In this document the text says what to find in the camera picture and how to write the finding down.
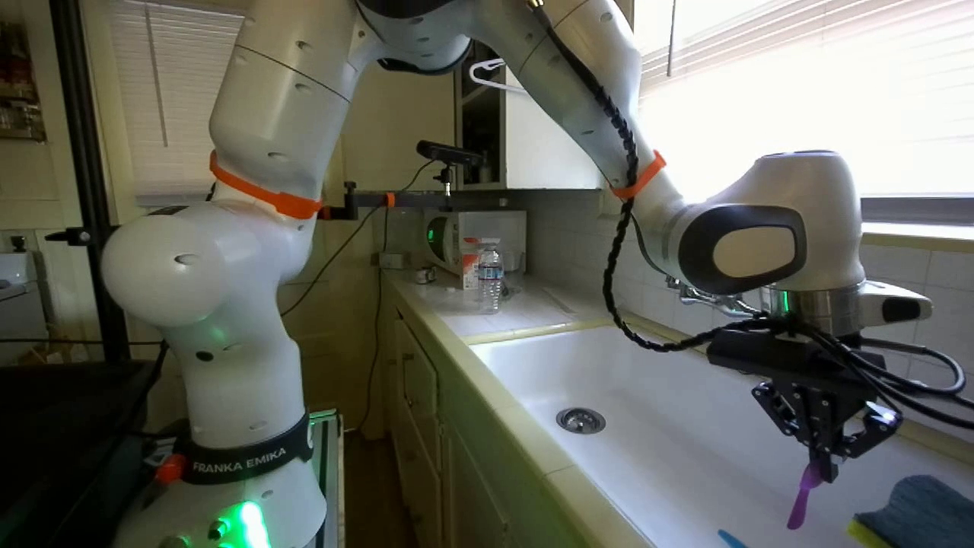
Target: sink basin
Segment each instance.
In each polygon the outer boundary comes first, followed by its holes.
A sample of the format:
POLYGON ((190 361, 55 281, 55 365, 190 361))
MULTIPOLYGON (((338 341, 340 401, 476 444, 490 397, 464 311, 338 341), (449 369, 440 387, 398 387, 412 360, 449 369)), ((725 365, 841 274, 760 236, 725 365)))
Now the sink basin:
POLYGON ((882 508, 897 479, 954 476, 936 454, 887 442, 818 487, 808 523, 788 530, 808 450, 749 396, 756 377, 699 353, 649 353, 618 328, 472 346, 655 544, 853 544, 848 516, 882 508))

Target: cabinet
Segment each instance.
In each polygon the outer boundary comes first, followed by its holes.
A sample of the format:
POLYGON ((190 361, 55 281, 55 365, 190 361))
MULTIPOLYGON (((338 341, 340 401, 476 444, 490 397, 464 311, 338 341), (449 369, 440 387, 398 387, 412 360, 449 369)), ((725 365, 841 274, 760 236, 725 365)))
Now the cabinet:
POLYGON ((464 188, 601 188, 596 163, 510 69, 494 76, 506 91, 469 80, 469 67, 490 59, 497 54, 488 44, 476 44, 457 69, 457 144, 488 161, 480 171, 464 171, 464 188))
POLYGON ((394 314, 388 422, 418 544, 586 544, 457 361, 413 326, 394 314))

